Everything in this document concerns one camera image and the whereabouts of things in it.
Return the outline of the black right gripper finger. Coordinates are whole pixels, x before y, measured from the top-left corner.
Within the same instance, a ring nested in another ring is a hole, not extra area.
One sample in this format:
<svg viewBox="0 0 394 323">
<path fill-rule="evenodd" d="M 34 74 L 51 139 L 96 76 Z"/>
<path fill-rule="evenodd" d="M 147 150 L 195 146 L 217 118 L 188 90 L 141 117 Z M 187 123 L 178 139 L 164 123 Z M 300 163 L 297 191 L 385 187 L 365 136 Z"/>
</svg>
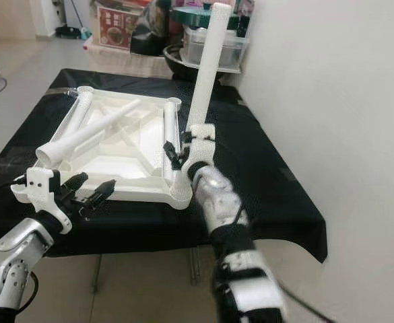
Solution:
<svg viewBox="0 0 394 323">
<path fill-rule="evenodd" d="M 181 170 L 184 163 L 184 156 L 179 153 L 171 141 L 166 141 L 163 145 L 164 153 L 171 164 L 172 170 Z"/>
</svg>

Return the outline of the white plastic children table top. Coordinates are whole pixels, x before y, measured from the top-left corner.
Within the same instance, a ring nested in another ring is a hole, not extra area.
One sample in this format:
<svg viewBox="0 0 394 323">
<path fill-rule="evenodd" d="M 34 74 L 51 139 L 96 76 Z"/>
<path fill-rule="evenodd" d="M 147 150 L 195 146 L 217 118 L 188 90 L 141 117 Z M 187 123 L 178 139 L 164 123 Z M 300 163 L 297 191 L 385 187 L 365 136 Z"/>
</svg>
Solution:
<svg viewBox="0 0 394 323">
<path fill-rule="evenodd" d="M 163 105 L 167 98 L 143 96 L 94 89 L 93 102 L 80 127 L 98 121 L 105 114 L 114 112 L 134 100 L 142 104 L 126 116 L 120 118 L 107 129 L 92 136 L 65 157 L 52 170 L 58 170 L 64 180 L 85 172 L 88 180 L 77 192 L 77 197 L 89 196 L 102 182 L 116 180 L 114 201 L 166 203 L 173 209 L 185 209 L 191 198 L 187 196 L 181 184 L 182 172 L 176 172 L 177 178 L 172 184 L 163 176 Z M 58 141 L 65 135 L 65 127 L 71 119 L 71 105 L 64 120 L 48 141 Z M 43 167 L 36 156 L 36 167 Z"/>
</svg>

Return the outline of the black tablecloth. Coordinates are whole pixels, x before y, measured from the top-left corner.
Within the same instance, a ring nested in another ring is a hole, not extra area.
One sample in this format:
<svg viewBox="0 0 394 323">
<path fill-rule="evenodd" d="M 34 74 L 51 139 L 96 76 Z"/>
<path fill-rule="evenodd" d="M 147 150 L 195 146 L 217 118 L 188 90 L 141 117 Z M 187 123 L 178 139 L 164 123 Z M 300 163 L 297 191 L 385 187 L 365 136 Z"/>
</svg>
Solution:
<svg viewBox="0 0 394 323">
<path fill-rule="evenodd" d="M 180 98 L 186 116 L 193 83 L 62 69 L 50 88 L 92 88 L 126 94 Z M 216 127 L 214 161 L 242 197 L 255 239 L 285 240 L 310 252 L 318 262 L 328 256 L 326 222 L 292 174 L 253 113 L 239 104 L 230 86 L 217 86 L 207 120 Z M 0 148 L 0 237 L 27 216 L 32 207 L 19 203 L 5 183 L 36 161 L 34 149 L 52 138 L 73 98 L 41 96 L 21 126 Z M 176 210 L 162 203 L 108 201 L 57 241 L 48 256 L 117 254 L 176 250 L 209 243 L 202 217 L 192 209 Z"/>
</svg>

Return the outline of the black wok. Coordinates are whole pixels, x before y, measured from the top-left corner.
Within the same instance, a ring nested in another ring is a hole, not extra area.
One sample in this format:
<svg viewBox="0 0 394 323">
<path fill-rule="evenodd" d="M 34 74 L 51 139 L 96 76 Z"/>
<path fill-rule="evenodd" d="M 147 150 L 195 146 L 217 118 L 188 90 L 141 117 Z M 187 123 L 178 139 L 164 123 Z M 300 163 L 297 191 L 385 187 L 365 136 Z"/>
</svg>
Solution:
<svg viewBox="0 0 394 323">
<path fill-rule="evenodd" d="M 188 67 L 181 59 L 180 52 L 182 49 L 183 45 L 177 44 L 167 46 L 163 51 L 167 67 L 172 71 L 172 79 L 196 82 L 199 66 Z"/>
</svg>

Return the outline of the white plastic tray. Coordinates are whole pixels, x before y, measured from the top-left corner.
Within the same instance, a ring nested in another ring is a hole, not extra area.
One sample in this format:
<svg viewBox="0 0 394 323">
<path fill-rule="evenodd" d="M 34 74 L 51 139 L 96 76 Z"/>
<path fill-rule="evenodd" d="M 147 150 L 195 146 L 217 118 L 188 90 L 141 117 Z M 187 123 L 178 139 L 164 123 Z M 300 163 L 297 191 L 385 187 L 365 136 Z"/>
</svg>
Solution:
<svg viewBox="0 0 394 323">
<path fill-rule="evenodd" d="M 193 63 L 188 63 L 188 62 L 181 62 L 182 65 L 184 65 L 185 67 L 190 67 L 190 68 L 194 68 L 199 70 L 201 65 L 199 64 L 193 64 Z M 242 73 L 242 68 L 240 67 L 222 67 L 221 65 L 218 65 L 218 68 L 216 68 L 216 71 L 218 73 L 233 73 L 233 74 L 238 74 L 238 73 Z"/>
</svg>

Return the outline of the clear plastic container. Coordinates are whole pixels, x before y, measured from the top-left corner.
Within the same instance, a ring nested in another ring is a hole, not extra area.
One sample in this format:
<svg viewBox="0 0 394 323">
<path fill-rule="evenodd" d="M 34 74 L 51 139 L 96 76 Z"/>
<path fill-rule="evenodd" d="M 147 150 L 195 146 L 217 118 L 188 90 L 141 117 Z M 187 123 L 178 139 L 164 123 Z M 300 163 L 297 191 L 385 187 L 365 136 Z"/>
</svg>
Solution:
<svg viewBox="0 0 394 323">
<path fill-rule="evenodd" d="M 185 30 L 183 49 L 180 52 L 184 62 L 201 64 L 203 49 L 208 30 L 197 28 L 196 30 Z M 228 30 L 222 45 L 222 51 L 218 65 L 222 67 L 240 67 L 244 52 L 248 48 L 250 40 L 236 36 L 234 30 Z"/>
</svg>

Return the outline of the glossy black plastic bag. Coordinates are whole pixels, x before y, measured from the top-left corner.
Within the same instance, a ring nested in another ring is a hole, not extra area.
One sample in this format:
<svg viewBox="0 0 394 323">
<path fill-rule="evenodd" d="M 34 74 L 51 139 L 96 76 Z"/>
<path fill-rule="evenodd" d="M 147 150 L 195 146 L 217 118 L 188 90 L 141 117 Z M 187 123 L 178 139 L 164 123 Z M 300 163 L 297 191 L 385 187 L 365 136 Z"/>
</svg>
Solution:
<svg viewBox="0 0 394 323">
<path fill-rule="evenodd" d="M 160 57 L 167 47 L 173 0 L 150 0 L 143 7 L 130 39 L 132 55 Z"/>
</svg>

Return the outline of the dark green pot lid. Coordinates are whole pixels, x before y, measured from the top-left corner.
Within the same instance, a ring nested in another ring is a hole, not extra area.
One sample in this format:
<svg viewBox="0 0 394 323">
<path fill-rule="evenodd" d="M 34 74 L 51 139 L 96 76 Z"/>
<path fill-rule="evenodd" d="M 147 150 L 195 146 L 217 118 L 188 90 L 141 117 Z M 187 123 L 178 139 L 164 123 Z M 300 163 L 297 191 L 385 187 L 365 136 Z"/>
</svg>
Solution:
<svg viewBox="0 0 394 323">
<path fill-rule="evenodd" d="M 210 8 L 175 7 L 171 10 L 172 21 L 190 28 L 208 28 L 210 16 Z"/>
</svg>

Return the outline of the red printed food carton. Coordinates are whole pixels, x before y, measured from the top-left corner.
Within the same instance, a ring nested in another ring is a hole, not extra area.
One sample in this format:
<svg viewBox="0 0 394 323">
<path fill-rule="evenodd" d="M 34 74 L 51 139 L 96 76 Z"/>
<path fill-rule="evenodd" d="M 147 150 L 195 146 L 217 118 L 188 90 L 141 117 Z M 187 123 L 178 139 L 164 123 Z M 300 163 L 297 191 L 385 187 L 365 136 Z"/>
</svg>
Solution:
<svg viewBox="0 0 394 323">
<path fill-rule="evenodd" d="M 109 9 L 99 6 L 98 13 L 98 43 L 102 46 L 128 49 L 128 15 L 123 10 Z"/>
</svg>

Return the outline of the black dustpan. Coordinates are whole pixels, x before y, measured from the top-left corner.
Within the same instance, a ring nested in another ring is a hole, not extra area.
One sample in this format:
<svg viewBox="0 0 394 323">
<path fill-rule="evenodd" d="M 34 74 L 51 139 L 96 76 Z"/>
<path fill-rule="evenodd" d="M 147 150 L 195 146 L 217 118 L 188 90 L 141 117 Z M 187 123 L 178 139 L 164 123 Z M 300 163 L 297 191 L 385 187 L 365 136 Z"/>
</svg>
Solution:
<svg viewBox="0 0 394 323">
<path fill-rule="evenodd" d="M 61 26 L 55 28 L 55 36 L 61 39 L 80 39 L 86 40 L 91 36 L 87 28 L 76 28 L 70 26 Z"/>
</svg>

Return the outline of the dark framed picture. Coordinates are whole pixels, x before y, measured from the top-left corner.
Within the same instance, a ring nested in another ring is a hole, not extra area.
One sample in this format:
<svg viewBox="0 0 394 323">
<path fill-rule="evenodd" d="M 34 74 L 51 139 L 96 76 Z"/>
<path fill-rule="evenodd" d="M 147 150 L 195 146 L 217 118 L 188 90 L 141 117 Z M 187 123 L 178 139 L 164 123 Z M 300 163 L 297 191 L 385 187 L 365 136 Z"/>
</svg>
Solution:
<svg viewBox="0 0 394 323">
<path fill-rule="evenodd" d="M 247 36 L 255 2 L 256 0 L 236 0 L 234 10 L 236 10 L 236 16 L 238 18 L 238 24 L 236 26 L 237 37 L 245 38 Z"/>
</svg>

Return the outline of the thin black broom stick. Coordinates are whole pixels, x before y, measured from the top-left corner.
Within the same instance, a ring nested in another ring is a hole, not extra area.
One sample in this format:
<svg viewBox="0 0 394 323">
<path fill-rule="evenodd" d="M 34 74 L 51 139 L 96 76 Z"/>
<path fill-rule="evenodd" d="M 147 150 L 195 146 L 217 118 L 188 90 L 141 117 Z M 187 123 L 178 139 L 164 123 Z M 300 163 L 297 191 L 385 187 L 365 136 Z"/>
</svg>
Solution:
<svg viewBox="0 0 394 323">
<path fill-rule="evenodd" d="M 81 27 L 81 18 L 75 0 L 63 0 L 63 5 L 65 7 L 65 23 L 70 27 Z"/>
</svg>

